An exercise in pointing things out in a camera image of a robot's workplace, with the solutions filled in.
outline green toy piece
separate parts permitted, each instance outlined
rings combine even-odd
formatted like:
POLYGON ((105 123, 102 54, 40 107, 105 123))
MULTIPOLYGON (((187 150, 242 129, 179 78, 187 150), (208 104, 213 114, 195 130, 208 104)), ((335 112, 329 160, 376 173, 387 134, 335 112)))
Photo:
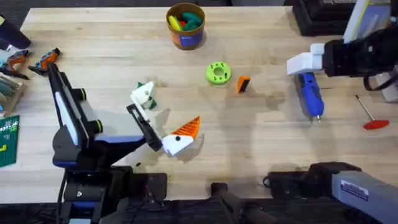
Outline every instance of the green toy piece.
POLYGON ((200 27, 202 21, 201 19, 192 12, 183 12, 181 15, 182 19, 187 23, 184 27, 184 31, 194 30, 200 27))
POLYGON ((206 79, 214 85, 224 85, 231 79, 231 68, 224 62, 214 62, 207 66, 206 79))
POLYGON ((197 24, 197 22, 195 20, 190 20, 187 22, 187 24, 183 27, 184 31, 188 31, 188 30, 194 30, 196 28, 198 28, 200 26, 200 24, 197 24))
POLYGON ((197 22, 197 24, 199 24, 199 26, 201 25, 201 19, 200 19, 197 15, 195 15, 194 13, 192 13, 192 12, 183 12, 183 13, 182 13, 182 19, 183 19, 185 22, 188 22, 188 21, 190 21, 190 20, 194 20, 194 21, 197 22))
MULTIPOLYGON (((144 84, 141 82, 138 82, 137 88, 140 88, 141 86, 143 86, 144 84)), ((153 99, 153 97, 149 97, 149 101, 150 101, 150 106, 148 109, 152 110, 156 107, 157 103, 155 101, 155 99, 153 99)))

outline sticker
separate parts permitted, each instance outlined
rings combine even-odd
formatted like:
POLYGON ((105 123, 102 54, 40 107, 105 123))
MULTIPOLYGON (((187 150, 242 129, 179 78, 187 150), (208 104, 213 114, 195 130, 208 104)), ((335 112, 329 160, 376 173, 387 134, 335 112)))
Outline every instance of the sticker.
POLYGON ((181 46, 189 47, 189 46, 196 45, 201 41, 202 36, 203 36, 203 32, 199 32, 199 33, 191 35, 191 36, 180 35, 181 46))
POLYGON ((171 35, 172 35, 173 42, 174 42, 175 44, 177 44, 177 45, 181 45, 179 35, 178 35, 178 34, 174 34, 174 33, 171 32, 171 31, 170 31, 170 33, 171 33, 171 35))
POLYGON ((358 186, 358 185, 355 185, 355 184, 352 184, 345 180, 342 180, 341 181, 341 189, 344 190, 345 192, 348 192, 354 196, 357 196, 365 201, 369 200, 369 191, 358 186))

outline orange block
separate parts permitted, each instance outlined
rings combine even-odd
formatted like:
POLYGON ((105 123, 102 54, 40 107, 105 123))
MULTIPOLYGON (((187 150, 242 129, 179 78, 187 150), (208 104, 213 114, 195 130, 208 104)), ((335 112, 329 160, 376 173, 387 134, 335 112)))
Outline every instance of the orange block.
POLYGON ((199 126, 200 116, 197 116, 195 119, 191 120, 187 124, 184 124, 181 128, 174 131, 172 134, 191 136, 193 139, 195 139, 199 131, 199 126))
POLYGON ((250 82, 250 77, 239 77, 238 83, 236 84, 236 91, 242 93, 250 82))

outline metal rod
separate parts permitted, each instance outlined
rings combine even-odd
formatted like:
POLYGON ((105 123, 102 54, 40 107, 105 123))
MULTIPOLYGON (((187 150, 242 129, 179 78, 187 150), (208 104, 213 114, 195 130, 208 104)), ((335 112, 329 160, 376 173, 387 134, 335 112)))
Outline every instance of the metal rod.
POLYGON ((362 105, 363 109, 366 111, 368 116, 372 119, 372 121, 374 121, 374 118, 373 118, 372 114, 369 112, 369 110, 366 108, 366 106, 362 103, 362 100, 359 99, 359 96, 355 95, 355 97, 358 99, 359 103, 362 105))

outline green book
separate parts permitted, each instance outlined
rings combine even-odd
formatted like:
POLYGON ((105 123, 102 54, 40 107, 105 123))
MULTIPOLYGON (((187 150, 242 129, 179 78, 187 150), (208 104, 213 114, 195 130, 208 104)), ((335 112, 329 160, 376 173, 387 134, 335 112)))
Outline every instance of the green book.
POLYGON ((17 161, 19 115, 0 120, 0 167, 17 161))

